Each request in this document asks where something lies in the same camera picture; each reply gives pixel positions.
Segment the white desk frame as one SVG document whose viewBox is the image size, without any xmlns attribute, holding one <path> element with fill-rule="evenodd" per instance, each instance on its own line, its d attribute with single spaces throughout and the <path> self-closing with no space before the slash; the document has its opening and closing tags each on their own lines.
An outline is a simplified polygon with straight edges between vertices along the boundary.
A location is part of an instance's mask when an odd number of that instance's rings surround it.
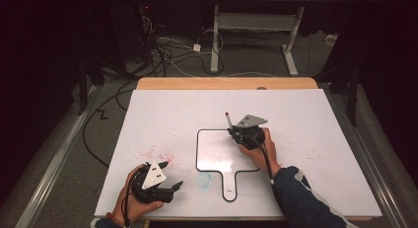
<svg viewBox="0 0 418 228">
<path fill-rule="evenodd" d="M 223 11 L 220 9 L 220 5 L 216 4 L 214 6 L 213 28 L 211 29 L 213 41 L 211 47 L 210 72 L 220 72 L 220 50 L 224 43 L 220 30 L 285 31 L 289 32 L 290 36 L 288 42 L 281 46 L 283 57 L 289 74 L 291 76 L 297 76 L 298 71 L 292 56 L 292 48 L 304 11 L 305 7 L 299 5 L 294 14 L 256 14 L 244 11 Z"/>
</svg>

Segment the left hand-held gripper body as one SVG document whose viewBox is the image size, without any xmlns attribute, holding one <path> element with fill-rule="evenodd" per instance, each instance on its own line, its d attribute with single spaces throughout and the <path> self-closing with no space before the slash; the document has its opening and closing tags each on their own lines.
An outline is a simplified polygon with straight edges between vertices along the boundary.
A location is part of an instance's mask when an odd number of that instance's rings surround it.
<svg viewBox="0 0 418 228">
<path fill-rule="evenodd" d="M 146 163 L 133 177 L 131 190 L 135 198 L 142 203 L 171 202 L 174 198 L 172 189 L 159 188 L 159 185 L 166 180 L 166 176 L 158 164 Z"/>
</svg>

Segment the aluminium rail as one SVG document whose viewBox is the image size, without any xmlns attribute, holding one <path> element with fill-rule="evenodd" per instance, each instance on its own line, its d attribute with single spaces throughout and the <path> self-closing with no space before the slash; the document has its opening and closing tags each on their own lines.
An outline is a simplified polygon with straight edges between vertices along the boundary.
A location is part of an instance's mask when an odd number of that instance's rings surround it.
<svg viewBox="0 0 418 228">
<path fill-rule="evenodd" d="M 57 148 L 55 155 L 52 157 L 45 173 L 43 174 L 38 186 L 36 187 L 33 196 L 24 209 L 20 219 L 15 228 L 33 228 L 37 217 L 42 210 L 50 192 L 52 191 L 61 170 L 69 156 L 70 149 L 74 144 L 75 137 L 81 130 L 85 123 L 87 116 L 93 106 L 94 101 L 101 91 L 101 87 L 92 86 L 88 93 L 88 100 L 86 107 L 82 113 L 77 116 L 75 121 L 67 133 L 62 144 Z"/>
<path fill-rule="evenodd" d="M 363 222 L 367 228 L 414 228 L 418 189 L 393 150 L 362 89 L 357 93 L 356 124 L 348 116 L 347 94 L 325 94 L 383 213 Z"/>
</svg>

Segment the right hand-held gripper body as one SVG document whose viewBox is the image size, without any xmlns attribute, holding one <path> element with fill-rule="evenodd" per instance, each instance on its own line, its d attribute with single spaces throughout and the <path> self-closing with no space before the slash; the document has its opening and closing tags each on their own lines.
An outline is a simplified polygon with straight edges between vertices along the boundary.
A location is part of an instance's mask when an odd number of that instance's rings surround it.
<svg viewBox="0 0 418 228">
<path fill-rule="evenodd" d="M 240 142 L 238 144 L 248 150 L 260 148 L 265 140 L 265 135 L 260 125 L 265 124 L 266 122 L 267 119 L 265 118 L 247 114 L 236 125 L 233 125 L 237 131 L 237 134 L 235 135 L 240 137 Z"/>
</svg>

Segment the person's right hand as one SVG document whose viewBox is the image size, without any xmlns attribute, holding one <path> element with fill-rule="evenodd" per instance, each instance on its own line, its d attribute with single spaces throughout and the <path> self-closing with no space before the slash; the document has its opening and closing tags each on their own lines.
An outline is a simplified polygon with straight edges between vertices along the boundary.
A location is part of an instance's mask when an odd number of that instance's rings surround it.
<svg viewBox="0 0 418 228">
<path fill-rule="evenodd" d="M 251 159 L 258 169 L 273 179 L 281 167 L 277 162 L 275 143 L 271 138 L 269 129 L 263 127 L 262 130 L 265 135 L 265 140 L 261 149 L 248 150 L 242 145 L 238 145 L 238 148 L 243 154 Z"/>
</svg>

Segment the small whiteboard with handle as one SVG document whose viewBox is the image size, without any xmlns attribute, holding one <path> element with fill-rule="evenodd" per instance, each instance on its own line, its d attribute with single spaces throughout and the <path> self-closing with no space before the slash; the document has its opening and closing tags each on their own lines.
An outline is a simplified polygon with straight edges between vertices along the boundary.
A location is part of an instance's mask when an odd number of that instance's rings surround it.
<svg viewBox="0 0 418 228">
<path fill-rule="evenodd" d="M 238 148 L 226 129 L 200 129 L 197 133 L 196 169 L 221 175 L 222 196 L 227 202 L 237 199 L 236 175 L 256 172 L 254 166 Z"/>
</svg>

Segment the person's left hand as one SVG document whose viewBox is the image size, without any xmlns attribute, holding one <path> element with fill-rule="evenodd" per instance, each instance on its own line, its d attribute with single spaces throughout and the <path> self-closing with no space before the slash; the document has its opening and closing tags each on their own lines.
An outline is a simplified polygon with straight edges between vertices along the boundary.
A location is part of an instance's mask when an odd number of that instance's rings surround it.
<svg viewBox="0 0 418 228">
<path fill-rule="evenodd" d="M 157 210 L 164 206 L 162 201 L 154 201 L 151 203 L 142 203 L 138 201 L 130 193 L 129 182 L 132 176 L 137 170 L 143 167 L 143 164 L 134 168 L 127 176 L 125 185 L 121 189 L 115 207 L 111 214 L 111 219 L 120 222 L 123 226 L 125 224 L 125 218 L 129 220 L 131 224 L 138 221 L 144 214 Z"/>
</svg>

